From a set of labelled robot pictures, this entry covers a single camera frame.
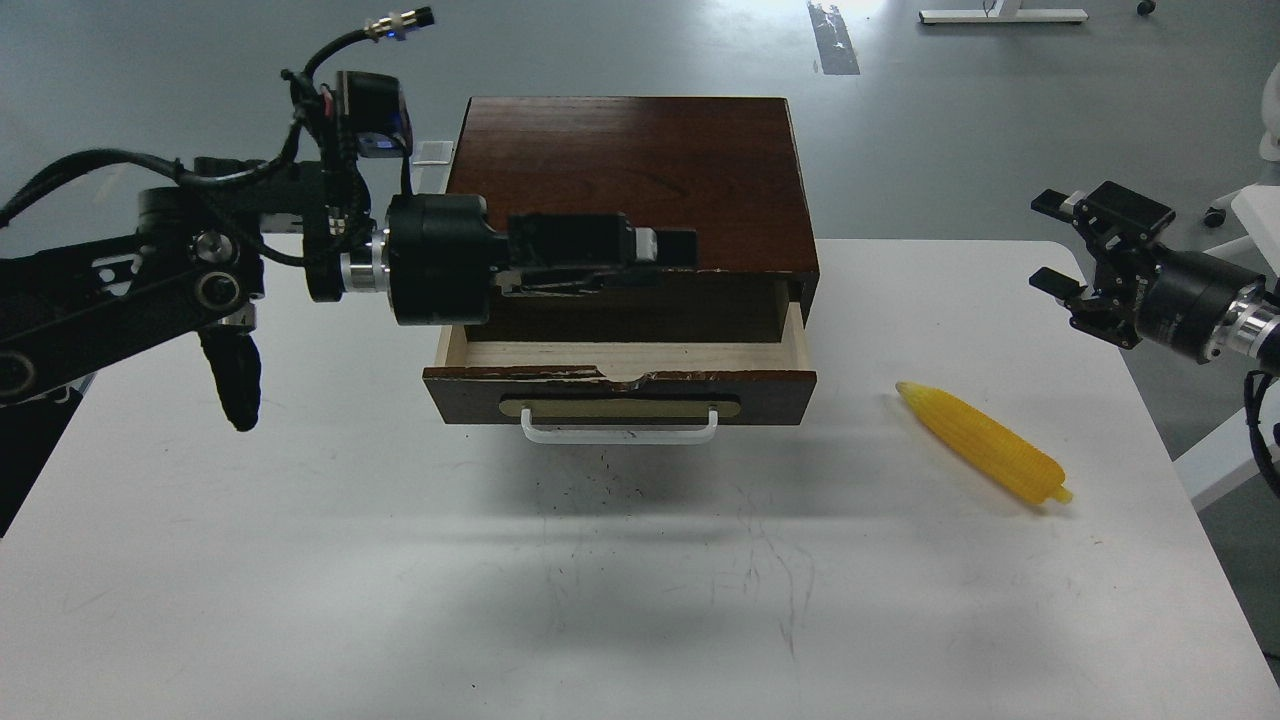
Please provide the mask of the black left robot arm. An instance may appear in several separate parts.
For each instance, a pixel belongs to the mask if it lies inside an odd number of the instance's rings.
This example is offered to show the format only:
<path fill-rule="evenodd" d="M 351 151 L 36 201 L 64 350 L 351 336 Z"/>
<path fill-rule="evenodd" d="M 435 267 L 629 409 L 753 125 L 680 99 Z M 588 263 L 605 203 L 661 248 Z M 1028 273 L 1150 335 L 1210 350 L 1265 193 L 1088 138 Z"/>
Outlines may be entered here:
<path fill-rule="evenodd" d="M 494 290 L 577 297 L 698 265 L 691 229 L 618 211 L 512 215 L 497 229 L 481 196 L 401 179 L 384 225 L 358 172 L 305 161 L 261 188 L 147 190 L 131 234 L 4 260 L 3 527 L 95 374 L 183 334 L 197 336 L 227 420 L 256 427 L 265 261 L 302 268 L 316 302 L 384 293 L 402 325 L 484 324 Z"/>

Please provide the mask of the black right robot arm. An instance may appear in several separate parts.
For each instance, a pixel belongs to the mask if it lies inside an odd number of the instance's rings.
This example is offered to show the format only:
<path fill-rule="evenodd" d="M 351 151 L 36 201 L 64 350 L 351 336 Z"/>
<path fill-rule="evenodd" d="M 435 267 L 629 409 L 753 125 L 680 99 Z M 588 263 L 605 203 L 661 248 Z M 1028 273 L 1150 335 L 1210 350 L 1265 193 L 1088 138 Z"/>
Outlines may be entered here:
<path fill-rule="evenodd" d="M 1046 190 L 1030 208 L 1069 224 L 1094 259 L 1091 286 L 1047 266 L 1029 279 L 1074 329 L 1120 348 L 1149 340 L 1198 364 L 1233 351 L 1277 374 L 1277 296 L 1258 273 L 1161 243 L 1171 208 L 1112 181 L 1089 193 Z"/>

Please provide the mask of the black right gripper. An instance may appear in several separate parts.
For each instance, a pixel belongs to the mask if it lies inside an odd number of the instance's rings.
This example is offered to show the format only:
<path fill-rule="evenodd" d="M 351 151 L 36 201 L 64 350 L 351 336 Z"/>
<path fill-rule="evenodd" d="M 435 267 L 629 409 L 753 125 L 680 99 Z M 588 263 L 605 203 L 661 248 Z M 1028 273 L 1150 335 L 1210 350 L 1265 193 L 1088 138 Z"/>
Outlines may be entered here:
<path fill-rule="evenodd" d="M 1089 193 L 1044 190 L 1030 209 L 1066 223 L 1097 263 L 1151 263 L 1176 213 L 1112 181 Z M 1263 363 L 1263 277 L 1204 252 L 1167 251 L 1130 302 L 1042 266 L 1029 286 L 1070 314 L 1073 329 L 1120 348 L 1151 340 L 1206 364 L 1230 351 Z"/>

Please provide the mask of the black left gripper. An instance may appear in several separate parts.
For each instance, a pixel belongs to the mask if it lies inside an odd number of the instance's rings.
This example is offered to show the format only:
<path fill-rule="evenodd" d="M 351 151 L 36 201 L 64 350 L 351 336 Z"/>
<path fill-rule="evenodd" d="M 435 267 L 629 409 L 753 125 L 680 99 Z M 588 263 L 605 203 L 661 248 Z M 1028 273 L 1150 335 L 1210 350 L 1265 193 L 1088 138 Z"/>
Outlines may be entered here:
<path fill-rule="evenodd" d="M 387 223 L 387 293 L 402 325 L 488 323 L 494 275 L 504 297 L 577 297 L 612 287 L 620 274 L 603 270 L 698 269 L 695 231 L 636 225 L 622 213 L 509 215 L 509 255 L 480 195 L 399 193 Z M 508 260 L 524 270 L 503 270 Z"/>

